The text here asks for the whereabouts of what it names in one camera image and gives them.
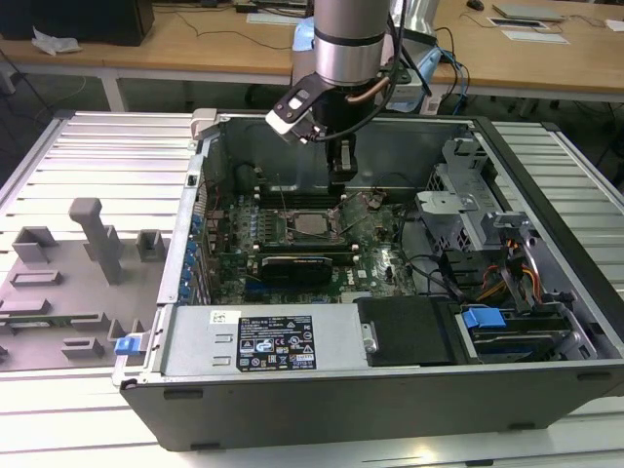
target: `laptop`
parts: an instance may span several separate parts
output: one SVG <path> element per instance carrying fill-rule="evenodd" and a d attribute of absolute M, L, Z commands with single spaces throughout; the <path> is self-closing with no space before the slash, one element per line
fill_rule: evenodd
<path fill-rule="evenodd" d="M 561 22 L 564 17 L 557 13 L 542 7 L 530 7 L 526 5 L 493 5 L 494 10 L 505 18 L 513 20 L 541 20 Z"/>

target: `warning label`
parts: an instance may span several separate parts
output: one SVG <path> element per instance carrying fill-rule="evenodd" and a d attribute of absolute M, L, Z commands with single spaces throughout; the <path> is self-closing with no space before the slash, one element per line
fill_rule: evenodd
<path fill-rule="evenodd" d="M 316 368 L 312 317 L 245 317 L 238 321 L 239 371 Z"/>

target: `wooden desk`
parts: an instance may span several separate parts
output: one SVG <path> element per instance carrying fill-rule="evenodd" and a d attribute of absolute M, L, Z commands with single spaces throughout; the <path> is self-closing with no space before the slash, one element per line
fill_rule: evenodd
<path fill-rule="evenodd" d="M 624 7 L 552 0 L 485 0 L 483 12 L 463 0 L 440 2 L 436 27 L 448 27 L 454 36 L 457 59 L 470 69 L 470 95 L 518 98 L 624 101 L 624 33 L 594 27 L 587 19 L 622 20 Z M 500 18 L 492 3 L 544 6 L 567 18 L 560 34 L 568 45 L 512 41 L 488 17 Z M 471 19 L 461 17 L 462 13 Z M 551 31 L 559 31 L 556 25 Z M 450 50 L 449 35 L 439 31 L 440 45 Z M 437 97 L 453 80 L 450 65 L 441 65 L 434 78 Z"/>
<path fill-rule="evenodd" d="M 622 19 L 624 8 L 552 0 L 496 0 L 547 6 L 563 16 Z M 458 59 L 470 69 L 470 95 L 624 101 L 624 32 L 593 27 L 581 18 L 561 24 L 568 45 L 511 41 L 502 28 L 484 28 L 488 17 L 499 17 L 485 0 L 475 12 L 465 0 L 441 0 L 436 25 L 451 29 Z M 293 26 L 248 24 L 247 15 L 233 10 L 180 13 L 197 31 L 237 31 L 273 50 L 231 32 L 196 32 L 175 13 L 161 13 L 148 37 L 137 48 L 82 44 L 77 54 L 48 56 L 27 41 L 0 41 L 2 50 L 27 73 L 96 76 L 103 84 L 111 110 L 124 111 L 120 78 L 164 79 L 258 84 L 289 84 Z M 440 44 L 450 48 L 448 35 L 439 32 Z M 10 71 L 0 62 L 0 70 Z M 453 80 L 450 65 L 441 65 L 432 84 L 432 108 Z"/>
<path fill-rule="evenodd" d="M 29 41 L 0 40 L 0 48 L 25 73 L 96 76 L 102 82 L 110 109 L 126 111 L 120 78 L 283 84 L 291 80 L 294 26 L 248 24 L 235 11 L 167 12 L 155 8 L 155 21 L 140 47 L 81 43 L 82 52 L 49 56 Z M 263 47 L 236 31 L 273 48 Z M 0 61 L 0 71 L 12 67 Z M 0 88 L 11 93 L 10 81 Z"/>

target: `black box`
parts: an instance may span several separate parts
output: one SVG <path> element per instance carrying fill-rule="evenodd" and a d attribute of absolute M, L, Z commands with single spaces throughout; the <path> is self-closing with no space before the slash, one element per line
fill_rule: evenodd
<path fill-rule="evenodd" d="M 9 40 L 31 39 L 34 26 L 79 42 L 139 46 L 153 22 L 151 0 L 0 0 L 0 32 Z"/>

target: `barcode sticker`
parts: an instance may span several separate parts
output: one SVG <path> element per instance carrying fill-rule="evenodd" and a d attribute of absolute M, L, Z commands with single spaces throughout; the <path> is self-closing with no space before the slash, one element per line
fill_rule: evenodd
<path fill-rule="evenodd" d="M 213 310 L 211 312 L 211 325 L 236 325 L 241 318 L 240 310 Z"/>

